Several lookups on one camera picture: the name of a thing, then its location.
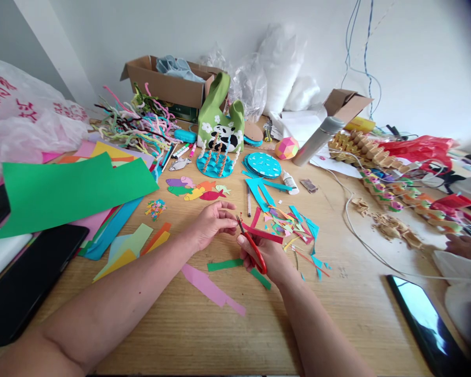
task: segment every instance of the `silver thermos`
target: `silver thermos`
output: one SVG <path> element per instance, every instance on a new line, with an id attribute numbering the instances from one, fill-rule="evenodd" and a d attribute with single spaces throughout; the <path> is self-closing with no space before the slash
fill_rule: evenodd
<path id="1" fill-rule="evenodd" d="M 335 117 L 326 117 L 321 126 L 300 148 L 297 155 L 293 158 L 293 163 L 298 166 L 304 166 L 309 160 L 335 136 L 335 134 L 345 127 L 345 123 Z"/>

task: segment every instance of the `green felt bag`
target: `green felt bag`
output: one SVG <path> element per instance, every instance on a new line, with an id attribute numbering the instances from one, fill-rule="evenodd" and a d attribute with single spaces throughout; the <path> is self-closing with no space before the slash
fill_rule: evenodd
<path id="1" fill-rule="evenodd" d="M 199 112 L 197 146 L 239 154 L 244 149 L 244 106 L 241 101 L 235 101 L 229 108 L 230 118 L 220 110 L 229 86 L 230 76 L 218 73 Z"/>

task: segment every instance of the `fish cutout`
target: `fish cutout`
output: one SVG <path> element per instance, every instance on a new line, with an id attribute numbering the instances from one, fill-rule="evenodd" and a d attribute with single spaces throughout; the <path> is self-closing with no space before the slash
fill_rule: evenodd
<path id="1" fill-rule="evenodd" d="M 169 168 L 170 171 L 173 170 L 180 170 L 186 167 L 188 164 L 190 164 L 192 161 L 190 159 L 182 159 L 181 157 L 178 158 L 176 161 L 174 161 L 171 164 L 171 167 Z"/>
<path id="2" fill-rule="evenodd" d="M 229 190 L 226 186 L 223 186 L 223 185 L 216 185 L 215 188 L 218 190 L 218 192 L 222 191 L 227 194 L 227 195 L 230 195 L 230 192 L 232 190 Z"/>
<path id="3" fill-rule="evenodd" d="M 191 194 L 186 194 L 183 197 L 183 200 L 186 200 L 186 201 L 195 200 L 198 197 L 200 197 L 204 193 L 204 191 L 206 191 L 204 187 L 201 187 L 200 189 L 196 187 L 195 189 L 192 190 Z"/>
<path id="4" fill-rule="evenodd" d="M 181 177 L 180 178 L 183 183 L 186 183 L 188 187 L 194 188 L 195 184 L 194 181 L 192 181 L 192 178 L 189 177 Z"/>
<path id="5" fill-rule="evenodd" d="M 167 190 L 171 193 L 171 194 L 174 194 L 176 196 L 180 196 L 180 195 L 184 195 L 184 194 L 191 194 L 192 191 L 194 190 L 193 188 L 186 188 L 186 187 L 168 187 Z"/>
<path id="6" fill-rule="evenodd" d="M 204 194 L 201 195 L 201 199 L 203 200 L 216 200 L 218 199 L 219 197 L 226 197 L 224 194 L 223 194 L 223 190 L 221 190 L 220 192 L 216 192 L 216 191 L 206 191 Z"/>
<path id="7" fill-rule="evenodd" d="M 209 183 L 208 181 L 204 181 L 204 182 L 201 182 L 199 183 L 196 187 L 199 189 L 199 188 L 204 188 L 204 191 L 212 191 L 216 186 L 216 182 L 213 181 L 211 183 Z"/>
<path id="8" fill-rule="evenodd" d="M 183 182 L 182 180 L 178 178 L 169 178 L 166 180 L 166 183 L 168 186 L 171 186 L 171 187 L 183 187 L 186 185 L 185 182 Z"/>

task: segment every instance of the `smartphone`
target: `smartphone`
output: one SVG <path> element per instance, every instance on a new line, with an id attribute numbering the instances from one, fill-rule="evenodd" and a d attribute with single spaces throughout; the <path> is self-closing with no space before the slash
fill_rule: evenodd
<path id="1" fill-rule="evenodd" d="M 467 359 L 424 290 L 394 275 L 387 275 L 387 281 L 431 372 L 461 375 Z"/>
<path id="2" fill-rule="evenodd" d="M 0 347 L 15 341 L 46 299 L 89 229 L 43 231 L 0 279 Z"/>

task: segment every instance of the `person's left hand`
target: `person's left hand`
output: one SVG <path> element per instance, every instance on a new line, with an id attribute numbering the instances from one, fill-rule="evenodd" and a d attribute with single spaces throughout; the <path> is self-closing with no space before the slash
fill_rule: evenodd
<path id="1" fill-rule="evenodd" d="M 236 234 L 236 217 L 223 208 L 235 209 L 236 205 L 225 201 L 214 202 L 205 207 L 185 230 L 185 236 L 196 243 L 195 252 L 205 249 L 219 233 Z"/>

